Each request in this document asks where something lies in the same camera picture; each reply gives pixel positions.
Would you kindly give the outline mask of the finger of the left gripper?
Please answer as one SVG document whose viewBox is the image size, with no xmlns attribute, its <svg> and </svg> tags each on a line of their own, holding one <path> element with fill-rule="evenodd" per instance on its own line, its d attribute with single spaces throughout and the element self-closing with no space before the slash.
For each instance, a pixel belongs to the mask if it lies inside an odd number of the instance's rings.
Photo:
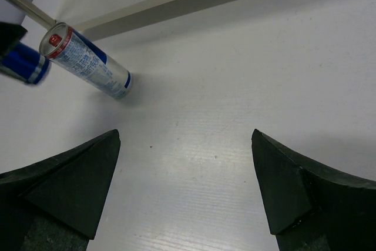
<svg viewBox="0 0 376 251">
<path fill-rule="evenodd" d="M 28 31 L 21 25 L 8 22 L 0 23 L 0 57 L 7 55 L 26 35 Z"/>
</svg>

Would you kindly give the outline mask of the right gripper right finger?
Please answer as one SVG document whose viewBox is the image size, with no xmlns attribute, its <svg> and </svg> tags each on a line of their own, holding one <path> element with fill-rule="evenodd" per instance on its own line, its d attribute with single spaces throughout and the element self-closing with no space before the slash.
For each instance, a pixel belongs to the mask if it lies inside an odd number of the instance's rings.
<svg viewBox="0 0 376 251">
<path fill-rule="evenodd" d="M 375 182 L 331 168 L 267 136 L 252 154 L 280 250 L 375 250 Z"/>
</svg>

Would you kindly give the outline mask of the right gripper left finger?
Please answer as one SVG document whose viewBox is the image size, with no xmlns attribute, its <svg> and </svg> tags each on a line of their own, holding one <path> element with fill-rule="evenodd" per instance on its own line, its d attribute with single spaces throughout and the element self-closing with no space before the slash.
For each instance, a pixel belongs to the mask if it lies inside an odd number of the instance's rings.
<svg viewBox="0 0 376 251">
<path fill-rule="evenodd" d="M 118 130 L 1 174 L 1 250 L 86 250 L 120 151 Z"/>
</svg>

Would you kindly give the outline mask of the blue red bull can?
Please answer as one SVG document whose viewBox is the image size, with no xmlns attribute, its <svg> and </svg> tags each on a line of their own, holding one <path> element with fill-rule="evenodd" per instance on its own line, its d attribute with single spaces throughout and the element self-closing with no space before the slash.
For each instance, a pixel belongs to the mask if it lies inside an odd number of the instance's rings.
<svg viewBox="0 0 376 251">
<path fill-rule="evenodd" d="M 1 74 L 27 85 L 40 84 L 50 68 L 48 58 L 21 42 L 1 59 Z"/>
</svg>

